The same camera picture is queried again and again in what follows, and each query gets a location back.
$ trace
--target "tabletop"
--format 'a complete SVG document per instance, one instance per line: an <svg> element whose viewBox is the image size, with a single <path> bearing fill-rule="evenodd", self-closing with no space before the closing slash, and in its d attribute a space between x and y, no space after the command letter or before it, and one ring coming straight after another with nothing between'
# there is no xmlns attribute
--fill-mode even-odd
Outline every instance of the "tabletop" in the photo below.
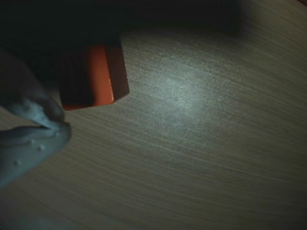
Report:
<svg viewBox="0 0 307 230"><path fill-rule="evenodd" d="M238 11L214 7L198 8L207 16L217 12L206 26L162 26L163 19L123 31L130 94L66 113L69 145L0 192L4 227L280 230L304 224L307 7L296 0L249 0ZM213 21L227 10L235 17ZM1 129L26 123L0 114Z"/></svg>

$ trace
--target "wooden block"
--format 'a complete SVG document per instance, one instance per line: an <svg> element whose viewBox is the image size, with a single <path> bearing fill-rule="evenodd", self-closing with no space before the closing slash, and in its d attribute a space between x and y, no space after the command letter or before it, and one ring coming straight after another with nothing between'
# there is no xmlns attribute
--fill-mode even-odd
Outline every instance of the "wooden block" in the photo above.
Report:
<svg viewBox="0 0 307 230"><path fill-rule="evenodd" d="M92 46L67 53L57 73L65 110L112 104L129 93L120 46Z"/></svg>

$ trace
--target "orange cube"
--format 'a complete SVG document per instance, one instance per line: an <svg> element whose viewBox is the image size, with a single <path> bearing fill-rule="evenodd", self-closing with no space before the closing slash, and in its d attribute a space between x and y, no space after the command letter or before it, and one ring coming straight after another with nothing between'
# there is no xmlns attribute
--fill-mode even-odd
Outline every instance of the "orange cube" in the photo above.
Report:
<svg viewBox="0 0 307 230"><path fill-rule="evenodd" d="M129 93L119 46L92 46L70 52L57 69L64 110L111 104Z"/></svg>
<svg viewBox="0 0 307 230"><path fill-rule="evenodd" d="M301 3L307 5L307 0L299 0Z"/></svg>

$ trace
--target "finger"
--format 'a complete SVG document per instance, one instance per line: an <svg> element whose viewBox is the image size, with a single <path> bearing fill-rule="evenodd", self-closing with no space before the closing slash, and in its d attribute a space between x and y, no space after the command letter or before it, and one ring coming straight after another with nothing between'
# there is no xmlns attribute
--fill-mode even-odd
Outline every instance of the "finger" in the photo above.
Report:
<svg viewBox="0 0 307 230"><path fill-rule="evenodd" d="M62 108L18 58L0 51L0 106L45 127L64 122Z"/></svg>
<svg viewBox="0 0 307 230"><path fill-rule="evenodd" d="M71 127L18 127L0 132L0 189L38 166L71 138Z"/></svg>

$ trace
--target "wood grain surface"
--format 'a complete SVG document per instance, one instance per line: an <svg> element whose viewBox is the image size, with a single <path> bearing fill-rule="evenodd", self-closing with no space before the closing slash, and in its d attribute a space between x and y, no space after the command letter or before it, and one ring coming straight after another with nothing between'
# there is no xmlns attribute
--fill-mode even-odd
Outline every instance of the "wood grain surface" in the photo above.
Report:
<svg viewBox="0 0 307 230"><path fill-rule="evenodd" d="M240 36L123 33L130 94L66 113L70 144L0 192L1 224L305 229L307 8L247 2ZM1 110L1 129L20 124Z"/></svg>

